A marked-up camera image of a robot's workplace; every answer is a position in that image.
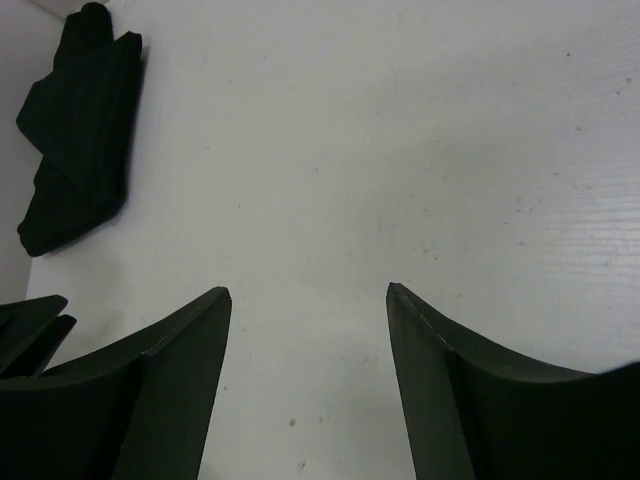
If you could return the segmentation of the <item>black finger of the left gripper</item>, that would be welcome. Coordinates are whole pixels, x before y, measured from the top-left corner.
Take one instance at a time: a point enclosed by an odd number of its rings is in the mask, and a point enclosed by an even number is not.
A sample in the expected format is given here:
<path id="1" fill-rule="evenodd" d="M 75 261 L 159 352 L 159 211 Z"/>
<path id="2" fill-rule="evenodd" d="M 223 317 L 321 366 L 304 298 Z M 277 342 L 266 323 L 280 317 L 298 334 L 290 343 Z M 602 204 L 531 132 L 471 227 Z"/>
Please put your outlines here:
<path id="1" fill-rule="evenodd" d="M 1 375 L 38 376 L 76 324 L 60 295 L 1 305 Z"/>

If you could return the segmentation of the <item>black cloth placemat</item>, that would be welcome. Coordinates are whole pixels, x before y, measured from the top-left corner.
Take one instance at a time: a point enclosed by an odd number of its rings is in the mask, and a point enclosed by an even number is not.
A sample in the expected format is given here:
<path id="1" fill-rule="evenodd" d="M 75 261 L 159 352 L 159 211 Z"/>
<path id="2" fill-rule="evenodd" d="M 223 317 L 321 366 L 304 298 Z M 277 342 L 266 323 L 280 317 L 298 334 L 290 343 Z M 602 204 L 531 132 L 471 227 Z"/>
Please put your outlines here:
<path id="1" fill-rule="evenodd" d="M 140 34 L 113 34 L 97 2 L 69 15 L 52 71 L 35 82 L 16 124 L 43 158 L 18 225 L 31 257 L 72 243 L 119 213 L 142 84 Z"/>

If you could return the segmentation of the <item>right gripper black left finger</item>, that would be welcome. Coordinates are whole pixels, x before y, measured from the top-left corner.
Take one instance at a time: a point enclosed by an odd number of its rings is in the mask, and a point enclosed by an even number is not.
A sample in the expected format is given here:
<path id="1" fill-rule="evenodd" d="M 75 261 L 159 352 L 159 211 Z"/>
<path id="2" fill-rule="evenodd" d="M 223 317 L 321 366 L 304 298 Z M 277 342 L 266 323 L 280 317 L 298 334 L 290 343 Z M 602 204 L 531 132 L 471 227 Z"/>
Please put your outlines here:
<path id="1" fill-rule="evenodd" d="M 1 382 L 4 479 L 195 479 L 231 318 L 225 287 L 40 373 Z"/>

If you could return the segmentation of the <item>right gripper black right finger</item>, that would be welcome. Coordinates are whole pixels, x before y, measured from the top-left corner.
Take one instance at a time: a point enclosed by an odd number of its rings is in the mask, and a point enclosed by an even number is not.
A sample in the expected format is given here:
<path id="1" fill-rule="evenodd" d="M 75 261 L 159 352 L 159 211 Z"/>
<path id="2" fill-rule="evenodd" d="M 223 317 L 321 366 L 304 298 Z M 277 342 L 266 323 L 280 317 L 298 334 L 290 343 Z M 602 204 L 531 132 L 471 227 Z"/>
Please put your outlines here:
<path id="1" fill-rule="evenodd" d="M 404 285 L 386 294 L 419 479 L 635 479 L 639 366 L 592 374 L 506 348 Z"/>

